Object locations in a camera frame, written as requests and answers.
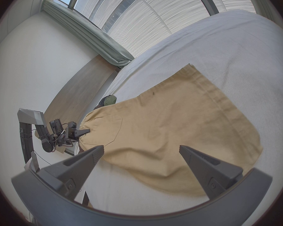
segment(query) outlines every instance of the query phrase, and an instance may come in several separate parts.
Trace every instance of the wooden board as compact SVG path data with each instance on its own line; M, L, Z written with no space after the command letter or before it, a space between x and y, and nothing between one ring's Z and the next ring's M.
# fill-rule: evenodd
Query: wooden board
M49 122L57 118L62 124L70 121L78 123L95 94L116 68L100 55L81 68L59 91L44 113L49 133L52 133ZM65 147L57 147L56 150L64 153Z

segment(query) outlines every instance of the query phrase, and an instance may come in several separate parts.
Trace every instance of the green curtain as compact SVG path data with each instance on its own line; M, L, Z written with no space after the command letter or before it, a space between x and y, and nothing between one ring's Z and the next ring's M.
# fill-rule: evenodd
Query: green curtain
M94 26L76 11L53 0L44 0L42 9L115 66L126 66L134 57L108 34Z

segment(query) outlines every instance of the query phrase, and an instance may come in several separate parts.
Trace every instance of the back pocket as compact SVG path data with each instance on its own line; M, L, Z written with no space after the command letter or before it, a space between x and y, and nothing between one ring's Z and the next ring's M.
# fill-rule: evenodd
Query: back pocket
M108 145L113 142L121 128L122 118L119 115L95 118L85 124L90 133L81 139L83 144Z

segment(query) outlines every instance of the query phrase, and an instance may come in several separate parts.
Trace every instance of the white bed sheet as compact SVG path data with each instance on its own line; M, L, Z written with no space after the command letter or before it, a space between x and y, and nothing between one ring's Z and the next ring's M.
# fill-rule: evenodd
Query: white bed sheet
M255 167L273 176L263 201L244 223L253 224L283 187L283 30L272 21L233 10L198 21L164 39L123 68L105 95L117 102L194 65L244 113L260 134ZM100 160L85 183L96 209L153 215L186 209L206 196L170 195L143 185L127 171Z

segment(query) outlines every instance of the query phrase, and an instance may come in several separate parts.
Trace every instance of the brown cloth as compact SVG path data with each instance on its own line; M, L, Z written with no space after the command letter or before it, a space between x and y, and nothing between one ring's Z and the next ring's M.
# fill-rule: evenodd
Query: brown cloth
M80 146L104 145L103 159L169 193L204 194L179 154L187 145L243 168L262 152L259 134L233 103L187 65L139 96L90 112Z

